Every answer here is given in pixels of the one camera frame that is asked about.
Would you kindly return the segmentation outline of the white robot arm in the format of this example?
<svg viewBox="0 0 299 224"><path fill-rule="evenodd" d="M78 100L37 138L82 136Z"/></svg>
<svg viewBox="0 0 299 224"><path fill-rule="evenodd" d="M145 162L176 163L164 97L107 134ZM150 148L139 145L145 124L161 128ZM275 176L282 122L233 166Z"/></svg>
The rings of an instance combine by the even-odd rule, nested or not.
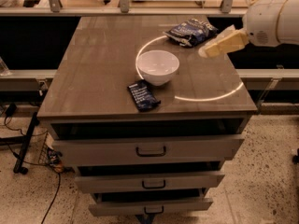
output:
<svg viewBox="0 0 299 224"><path fill-rule="evenodd" d="M242 50L248 43L257 47L299 44L299 0L247 0L243 27L233 25L202 46L201 57L212 58Z"/></svg>

